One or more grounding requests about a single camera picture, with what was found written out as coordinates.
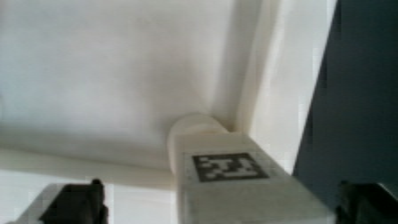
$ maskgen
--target white surface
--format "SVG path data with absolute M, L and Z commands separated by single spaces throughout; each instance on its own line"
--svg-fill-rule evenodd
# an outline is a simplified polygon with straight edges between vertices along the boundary
M 261 8 L 236 130 L 293 172 L 335 0 L 268 0 Z
M 56 196 L 56 184 L 104 183 L 110 224 L 174 224 L 168 172 L 0 149 L 0 223 L 35 224 Z
M 259 0 L 1 0 L 0 145 L 165 168 L 175 119 L 225 127 Z
M 245 135 L 181 135 L 172 141 L 181 224 L 332 223 L 332 212 Z M 231 153 L 250 154 L 270 178 L 200 182 L 191 156 Z
M 179 118 L 172 125 L 168 136 L 167 136 L 167 151 L 170 161 L 170 171 L 175 174 L 175 137 L 186 134 L 215 134 L 227 133 L 218 121 L 204 114 L 193 114 Z

